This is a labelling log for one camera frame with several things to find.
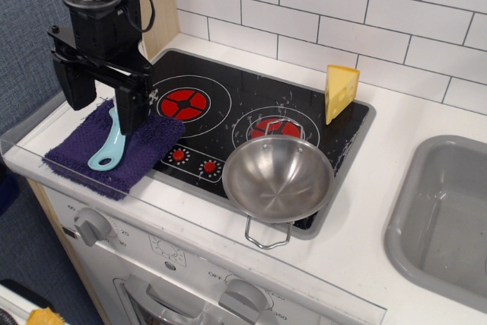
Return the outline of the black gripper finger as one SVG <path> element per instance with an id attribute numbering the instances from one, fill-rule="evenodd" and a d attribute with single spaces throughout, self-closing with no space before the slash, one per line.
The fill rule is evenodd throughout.
<path id="1" fill-rule="evenodd" d="M 131 135 L 148 118 L 148 98 L 141 91 L 125 87 L 115 90 L 115 98 L 121 133 Z"/>
<path id="2" fill-rule="evenodd" d="M 65 99 L 73 110 L 81 110 L 95 100 L 96 87 L 90 75 L 77 70 L 56 55 L 53 56 L 53 67 Z"/>

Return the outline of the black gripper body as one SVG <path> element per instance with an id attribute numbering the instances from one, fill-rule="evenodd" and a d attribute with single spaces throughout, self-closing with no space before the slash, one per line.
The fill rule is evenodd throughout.
<path id="1" fill-rule="evenodd" d="M 112 88 L 148 94 L 154 72 L 138 51 L 142 34 L 140 0 L 62 0 L 70 27 L 51 26 L 49 35 L 58 56 L 77 70 Z"/>

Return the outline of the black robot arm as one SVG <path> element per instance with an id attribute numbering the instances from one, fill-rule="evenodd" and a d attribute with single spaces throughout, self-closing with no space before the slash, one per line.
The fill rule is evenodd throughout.
<path id="1" fill-rule="evenodd" d="M 140 0 L 62 0 L 71 26 L 49 29 L 53 67 L 68 104 L 85 108 L 97 96 L 97 81 L 115 91 L 122 134 L 148 118 L 154 68 L 138 47 L 154 18 L 142 24 Z"/>

